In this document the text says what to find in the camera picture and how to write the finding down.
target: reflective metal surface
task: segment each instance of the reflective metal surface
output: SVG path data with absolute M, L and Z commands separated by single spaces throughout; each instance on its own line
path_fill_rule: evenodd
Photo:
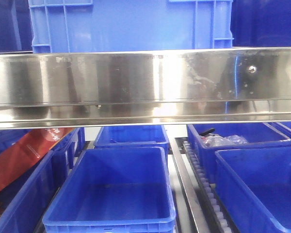
M 291 48 L 0 55 L 0 128 L 291 120 Z

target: metal rail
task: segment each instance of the metal rail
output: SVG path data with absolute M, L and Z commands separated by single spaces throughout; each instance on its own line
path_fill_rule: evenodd
M 291 48 L 0 54 L 0 128 L 291 120 Z

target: crate bottom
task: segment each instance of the crate bottom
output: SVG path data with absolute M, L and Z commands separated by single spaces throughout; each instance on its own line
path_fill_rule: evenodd
M 83 202 L 71 206 L 67 221 L 139 220 L 169 216 L 164 203 L 163 184 L 93 185 L 84 193 Z

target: plastic bin rim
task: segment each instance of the plastic bin rim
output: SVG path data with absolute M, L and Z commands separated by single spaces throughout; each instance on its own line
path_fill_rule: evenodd
M 162 147 L 134 147 L 134 148 L 106 148 L 106 149 L 87 149 L 85 151 L 83 151 L 77 161 L 77 163 L 75 164 L 75 166 L 73 167 L 72 171 L 70 172 L 68 178 L 66 179 L 66 181 L 64 182 L 63 186 L 61 187 L 61 189 L 59 190 L 58 194 L 56 195 L 55 199 L 53 200 L 54 205 L 51 205 L 47 211 L 45 212 L 43 218 L 42 218 L 42 222 L 45 225 L 49 225 L 49 226 L 59 226 L 59 225 L 63 225 L 63 226 L 74 226 L 73 223 L 75 223 L 75 225 L 77 226 L 101 226 L 101 225 L 118 225 L 118 226 L 125 226 L 128 224 L 134 224 L 134 225 L 141 225 L 141 224 L 157 224 L 157 219 L 155 221 L 155 219 L 136 219 L 136 220 L 110 220 L 110 221 L 52 221 L 49 220 L 49 216 L 50 214 L 54 211 L 54 207 L 55 205 L 58 203 L 59 198 L 64 194 L 64 190 L 66 189 L 66 187 L 69 185 L 69 183 L 71 182 L 71 179 L 74 175 L 74 173 L 78 170 L 79 164 L 82 161 L 83 157 L 86 155 L 86 153 L 88 151 L 106 151 L 106 150 L 144 150 L 144 149 L 156 149 L 156 150 L 160 150 L 161 152 L 161 158 L 163 160 L 163 164 L 167 164 L 166 163 L 166 158 L 165 158 L 165 153 L 164 153 L 164 149 Z M 172 193 L 171 193 L 171 188 L 170 188 L 170 181 L 169 181 L 169 174 L 168 171 L 166 169 L 166 166 L 163 165 L 163 172 L 164 172 L 164 179 L 166 184 L 169 184 L 168 186 L 166 186 L 167 189 L 167 198 L 168 198 L 168 202 L 169 202 L 169 217 L 166 218 L 159 218 L 160 223 L 168 223 L 171 221 L 175 220 L 176 217 L 176 209 L 175 209 L 175 205 L 174 205 L 174 200 L 172 197 Z
M 160 126 L 161 129 L 162 129 L 162 132 L 163 132 L 163 135 L 164 135 L 164 139 L 165 139 L 165 141 L 164 141 L 164 142 L 155 142 L 155 141 L 153 141 L 153 143 L 158 144 L 158 145 L 169 144 L 169 139 L 168 139 L 168 136 L 167 136 L 167 133 L 166 133 L 166 129 L 165 129 L 165 127 L 164 127 L 163 125 L 159 125 L 159 126 Z M 101 137 L 101 134 L 102 134 L 102 131 L 103 131 L 104 128 L 105 128 L 105 126 L 103 126 L 103 127 L 100 128 L 100 130 L 99 130 L 99 132 L 98 132 L 98 134 L 97 134 L 97 137 L 96 137 L 96 139 L 94 140 L 94 146 L 101 146 L 101 144 L 98 143 L 98 141 L 99 141 L 99 139 L 100 139 L 100 137 Z M 135 144 L 136 146 L 138 146 L 138 144 L 142 145 L 142 144 L 144 144 L 144 142 L 145 142 L 145 141 L 134 142 L 134 144 Z M 124 144 L 124 143 L 116 143 L 116 144 L 114 144 L 114 143 L 103 143 L 102 145 L 103 145 L 103 146 L 107 146 L 107 145 L 116 146 L 116 145 L 122 145 L 122 144 Z
M 4 227 L 7 223 L 7 219 L 10 218 L 11 214 L 13 214 L 16 211 L 16 207 L 18 207 L 21 204 L 21 201 L 25 198 L 28 188 L 32 186 L 32 183 L 37 179 L 37 176 L 40 174 L 40 171 L 44 169 L 44 167 L 48 164 L 50 159 L 53 156 L 53 151 L 50 150 L 43 158 L 41 163 L 37 166 L 37 168 L 32 172 L 31 176 L 27 179 L 27 181 L 23 184 L 23 186 L 20 188 L 16 196 L 13 198 L 13 200 L 10 202 L 10 204 L 7 206 L 5 211 L 0 217 L 0 229 Z
M 273 150 L 274 148 L 265 148 L 265 150 Z M 265 207 L 265 205 L 260 201 L 260 199 L 251 191 L 251 189 L 245 184 L 245 182 L 240 178 L 240 176 L 232 169 L 232 167 L 225 161 L 225 159 L 220 154 L 221 152 L 226 151 L 238 151 L 238 150 L 259 150 L 258 148 L 250 148 L 250 149 L 233 149 L 233 150 L 218 150 L 215 152 L 216 160 L 219 160 L 223 165 L 223 168 L 227 170 L 232 179 L 234 179 L 237 184 L 240 186 L 241 190 L 251 199 L 254 200 L 253 203 L 266 214 L 266 216 L 271 220 L 271 222 L 275 225 L 276 228 L 283 232 L 291 232 L 291 229 L 285 228 L 281 225 L 281 223 L 274 217 L 274 215 Z
M 279 134 L 280 136 L 282 136 L 283 138 L 285 138 L 285 139 L 278 140 L 278 141 L 251 142 L 251 143 L 237 145 L 237 147 L 247 147 L 247 146 L 250 146 L 252 144 L 259 145 L 259 144 L 264 144 L 265 142 L 285 142 L 287 145 L 289 143 L 291 143 L 291 139 L 288 136 L 284 135 L 284 133 L 282 133 L 281 131 L 276 129 L 274 126 L 270 125 L 269 123 L 265 123 L 265 122 L 263 122 L 263 124 L 266 127 L 268 127 L 271 130 L 273 130 L 274 132 L 276 132 L 277 134 Z M 227 146 L 217 146 L 217 147 L 206 147 L 205 144 L 200 139 L 200 136 L 199 136 L 197 130 L 195 129 L 194 125 L 193 124 L 188 124 L 188 127 L 190 128 L 193 136 L 199 141 L 201 147 L 206 149 L 206 150 L 207 149 L 212 149 L 212 148 L 223 148 L 223 147 L 226 148 L 226 147 L 234 147 L 234 146 L 236 146 L 236 145 L 227 145 Z
M 288 131 L 288 133 L 291 133 L 291 128 L 282 124 L 281 122 L 275 122 L 275 124 L 278 124 L 279 127 L 282 127 L 284 130 Z

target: blue crate rib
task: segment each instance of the blue crate rib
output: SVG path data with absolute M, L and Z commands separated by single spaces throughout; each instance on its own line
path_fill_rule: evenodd
M 0 192 L 6 207 L 0 217 L 0 233 L 32 233 L 57 190 L 50 151 L 19 179 Z
M 216 152 L 216 192 L 242 233 L 291 233 L 291 147 Z
M 219 147 L 206 147 L 198 132 L 215 128 L 214 133 L 221 136 L 240 135 L 249 143 Z M 215 151 L 237 148 L 263 148 L 291 146 L 291 139 L 268 123 L 230 123 L 230 124 L 195 124 L 187 125 L 188 141 L 194 152 L 199 155 L 201 166 L 210 183 L 216 182 Z
M 52 166 L 57 186 L 61 186 L 74 166 L 74 157 L 79 156 L 85 144 L 84 128 L 76 128 L 63 138 L 52 150 Z
M 175 208 L 163 149 L 84 151 L 42 221 L 53 233 L 172 233 Z
M 32 48 L 36 53 L 230 48 L 231 5 L 232 0 L 29 0 Z

